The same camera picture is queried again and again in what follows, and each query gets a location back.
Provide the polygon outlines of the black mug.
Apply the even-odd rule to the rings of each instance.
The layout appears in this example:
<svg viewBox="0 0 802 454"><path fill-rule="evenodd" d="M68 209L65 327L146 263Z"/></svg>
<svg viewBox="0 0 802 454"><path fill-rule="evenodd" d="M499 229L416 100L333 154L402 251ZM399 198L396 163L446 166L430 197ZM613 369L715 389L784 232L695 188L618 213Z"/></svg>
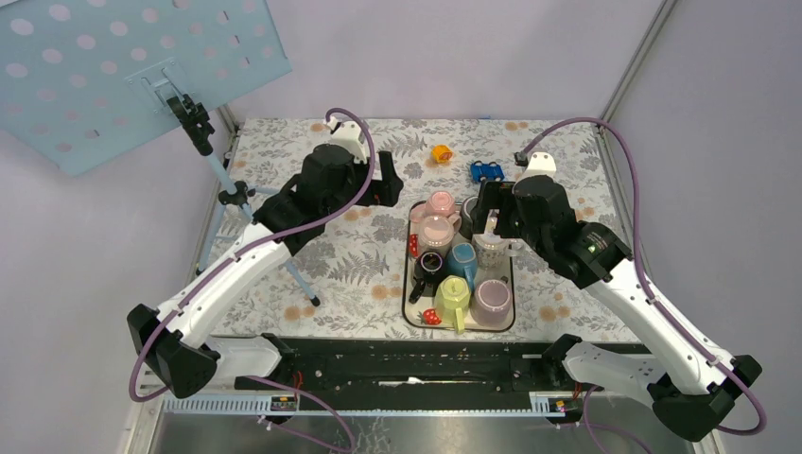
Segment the black mug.
<svg viewBox="0 0 802 454"><path fill-rule="evenodd" d="M414 265L408 302L414 305L422 296L433 296L447 275L445 259L439 252L422 253Z"/></svg>

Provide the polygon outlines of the green octagonal mug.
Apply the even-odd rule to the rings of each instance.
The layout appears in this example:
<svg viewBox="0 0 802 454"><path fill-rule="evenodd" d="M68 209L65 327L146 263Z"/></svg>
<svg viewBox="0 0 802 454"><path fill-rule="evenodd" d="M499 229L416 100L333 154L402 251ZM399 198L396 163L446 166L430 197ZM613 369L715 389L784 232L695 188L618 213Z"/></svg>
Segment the green octagonal mug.
<svg viewBox="0 0 802 454"><path fill-rule="evenodd" d="M462 334L465 331L470 299L467 281L459 276L448 276L435 292L435 314L442 323L450 324L457 334Z"/></svg>

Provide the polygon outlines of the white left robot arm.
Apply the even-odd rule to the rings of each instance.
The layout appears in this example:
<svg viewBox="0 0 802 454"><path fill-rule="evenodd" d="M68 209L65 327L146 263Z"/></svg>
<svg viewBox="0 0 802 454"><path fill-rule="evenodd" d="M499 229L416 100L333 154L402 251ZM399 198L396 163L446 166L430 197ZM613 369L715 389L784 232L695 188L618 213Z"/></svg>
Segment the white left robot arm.
<svg viewBox="0 0 802 454"><path fill-rule="evenodd" d="M128 314L137 353L130 398L146 402L165 392L186 398L241 377L285 387L294 366L272 343L261 337L214 340L213 331L234 303L322 235L328 222L355 205L393 207L403 187L386 150L359 160L343 145L315 147L217 261L157 307L138 305Z"/></svg>

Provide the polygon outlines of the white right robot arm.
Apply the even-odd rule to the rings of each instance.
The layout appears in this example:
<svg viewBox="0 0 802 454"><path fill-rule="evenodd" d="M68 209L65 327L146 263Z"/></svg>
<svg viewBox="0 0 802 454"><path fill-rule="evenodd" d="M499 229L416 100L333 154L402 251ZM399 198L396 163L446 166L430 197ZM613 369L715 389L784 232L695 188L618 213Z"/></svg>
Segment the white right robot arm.
<svg viewBox="0 0 802 454"><path fill-rule="evenodd" d="M557 275L617 315L653 355L632 358L563 335L543 355L542 375L552 388L598 385L650 408L690 442L725 431L736 400L753 397L749 389L761 365L750 355L730 354L689 322L610 228L576 218L566 190L551 177L483 182L472 211L474 234L484 233L489 217L496 220L495 235L531 247Z"/></svg>

